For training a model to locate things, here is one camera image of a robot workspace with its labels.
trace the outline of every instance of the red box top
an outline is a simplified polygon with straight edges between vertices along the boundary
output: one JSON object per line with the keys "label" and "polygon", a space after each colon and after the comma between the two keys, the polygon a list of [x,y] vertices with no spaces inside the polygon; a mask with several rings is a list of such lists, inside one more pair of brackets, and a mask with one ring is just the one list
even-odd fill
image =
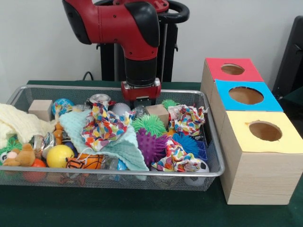
{"label": "red box top", "polygon": [[206,58],[213,80],[263,82],[250,59]]}

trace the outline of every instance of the mint green towel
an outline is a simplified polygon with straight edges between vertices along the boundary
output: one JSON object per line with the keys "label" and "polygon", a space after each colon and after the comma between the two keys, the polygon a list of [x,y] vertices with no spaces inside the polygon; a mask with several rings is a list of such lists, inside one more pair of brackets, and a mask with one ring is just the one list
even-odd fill
{"label": "mint green towel", "polygon": [[[79,153],[88,146],[85,145],[81,132],[86,126],[86,117],[90,110],[84,112],[70,112],[61,115],[59,118],[61,126],[71,138],[71,142]],[[137,136],[133,126],[129,125],[127,131],[116,141],[112,141],[103,147],[100,151],[87,149],[85,154],[109,155],[122,160],[129,170],[149,171],[144,162],[144,157],[138,149]]]}

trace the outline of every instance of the yellow square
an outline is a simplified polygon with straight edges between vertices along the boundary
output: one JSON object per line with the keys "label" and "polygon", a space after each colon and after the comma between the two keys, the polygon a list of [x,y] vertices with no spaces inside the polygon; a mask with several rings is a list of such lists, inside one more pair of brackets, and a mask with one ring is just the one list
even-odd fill
{"label": "yellow square", "polygon": [[303,139],[285,113],[256,111],[226,113],[242,151],[303,153]]}

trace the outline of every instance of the metal basket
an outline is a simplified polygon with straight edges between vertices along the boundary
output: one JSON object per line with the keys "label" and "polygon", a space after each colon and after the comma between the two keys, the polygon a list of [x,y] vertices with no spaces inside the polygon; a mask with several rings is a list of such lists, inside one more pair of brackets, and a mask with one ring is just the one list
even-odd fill
{"label": "metal basket", "polygon": [[[75,104],[83,104],[88,97],[97,93],[107,94],[117,102],[125,102],[119,88],[26,85],[17,89],[7,103],[27,112],[35,99],[54,101],[64,97]],[[199,91],[162,90],[157,103],[164,99],[209,108],[207,98]],[[209,173],[0,166],[0,184],[206,191],[215,177],[224,172],[224,162],[210,110],[203,128]]]}

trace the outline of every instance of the wooden cube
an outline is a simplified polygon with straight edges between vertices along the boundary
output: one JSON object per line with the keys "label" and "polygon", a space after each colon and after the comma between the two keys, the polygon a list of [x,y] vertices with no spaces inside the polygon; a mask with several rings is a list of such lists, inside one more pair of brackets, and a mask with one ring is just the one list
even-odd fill
{"label": "wooden cube", "polygon": [[210,107],[219,135],[222,131],[226,110],[283,111],[264,82],[237,82],[217,79]]}
{"label": "wooden cube", "polygon": [[303,171],[303,140],[284,113],[227,111],[220,141],[228,204],[289,203]]}
{"label": "wooden cube", "polygon": [[263,82],[250,59],[206,58],[204,62],[201,91],[211,102],[215,80]]}
{"label": "wooden cube", "polygon": [[28,109],[29,114],[36,115],[39,119],[49,122],[52,119],[52,100],[34,100]]}
{"label": "wooden cube", "polygon": [[150,105],[147,106],[146,111],[148,112],[149,115],[157,115],[161,121],[164,123],[164,127],[167,128],[169,125],[169,112],[165,109],[165,107],[160,104],[160,105]]}

